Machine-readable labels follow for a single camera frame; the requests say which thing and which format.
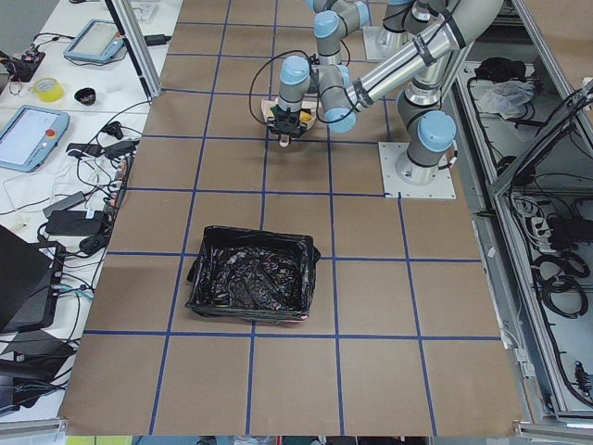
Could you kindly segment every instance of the black trash bag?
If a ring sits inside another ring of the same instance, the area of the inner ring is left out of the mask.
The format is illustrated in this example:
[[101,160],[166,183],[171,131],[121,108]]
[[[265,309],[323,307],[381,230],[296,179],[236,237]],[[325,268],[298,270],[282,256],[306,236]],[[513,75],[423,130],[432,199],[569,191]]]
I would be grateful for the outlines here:
[[185,306],[203,316],[305,320],[320,256],[310,236],[206,227]]
[[475,70],[475,77],[494,83],[517,80],[525,82],[527,68],[521,60],[509,60],[504,57],[487,58]]

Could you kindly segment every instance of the laptop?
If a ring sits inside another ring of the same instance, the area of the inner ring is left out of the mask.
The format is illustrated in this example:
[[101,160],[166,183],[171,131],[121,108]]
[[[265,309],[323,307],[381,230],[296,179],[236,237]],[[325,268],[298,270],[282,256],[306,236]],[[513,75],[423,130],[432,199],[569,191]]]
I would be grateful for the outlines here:
[[49,326],[54,319],[63,247],[29,244],[0,225],[0,333]]

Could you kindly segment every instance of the power adapter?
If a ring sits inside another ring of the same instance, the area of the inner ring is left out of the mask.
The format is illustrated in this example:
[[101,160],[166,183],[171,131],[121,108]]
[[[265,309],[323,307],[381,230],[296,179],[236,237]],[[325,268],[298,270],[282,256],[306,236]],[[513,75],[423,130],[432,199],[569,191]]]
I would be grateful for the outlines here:
[[563,250],[574,243],[593,242],[593,221],[582,218],[548,218],[549,241],[553,248]]
[[115,159],[133,153],[137,145],[138,141],[120,141],[103,147],[103,151],[107,159]]
[[145,35],[146,46],[164,45],[170,40],[170,35],[151,34]]
[[98,210],[54,210],[47,219],[49,235],[94,236],[108,228],[108,215]]

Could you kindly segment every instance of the robotic arm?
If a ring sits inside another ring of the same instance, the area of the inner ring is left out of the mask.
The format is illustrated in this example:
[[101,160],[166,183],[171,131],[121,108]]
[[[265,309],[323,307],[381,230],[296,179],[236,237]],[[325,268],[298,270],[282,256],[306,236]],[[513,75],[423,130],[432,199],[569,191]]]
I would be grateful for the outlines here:
[[[315,6],[314,0],[308,1]],[[298,116],[305,94],[317,93],[324,110],[324,122],[331,131],[345,133],[354,128],[356,113],[412,80],[397,103],[410,133],[408,163],[419,168],[421,176],[438,164],[456,132],[453,120],[436,110],[448,70],[459,66],[449,63],[449,58],[472,44],[487,29],[503,0],[416,0],[411,7],[410,3],[388,0],[388,10],[392,6],[396,14],[408,8],[410,18],[401,21],[408,29],[420,26],[418,23],[425,19],[423,29],[411,32],[410,42],[352,84],[345,67],[311,66],[306,59],[297,56],[284,62],[279,104],[274,117],[268,120],[268,127],[279,136],[283,146],[304,133]],[[407,178],[417,176],[406,168]]]
[[346,0],[307,0],[307,5],[317,13],[313,29],[320,63],[339,65],[342,39],[369,22],[369,8]]

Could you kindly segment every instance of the floor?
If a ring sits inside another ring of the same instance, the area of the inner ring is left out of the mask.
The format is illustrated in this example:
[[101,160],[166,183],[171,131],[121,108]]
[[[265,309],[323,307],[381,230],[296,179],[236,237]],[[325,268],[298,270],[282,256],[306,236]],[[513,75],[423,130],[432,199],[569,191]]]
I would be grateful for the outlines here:
[[[295,0],[185,0],[60,411],[69,434],[512,435],[522,411],[457,173],[454,201],[383,197],[376,143],[407,139],[396,93],[289,148],[249,117],[257,69],[315,51],[312,18]],[[353,76],[372,68],[358,33],[347,45]],[[310,318],[187,310],[210,224],[312,235]]]

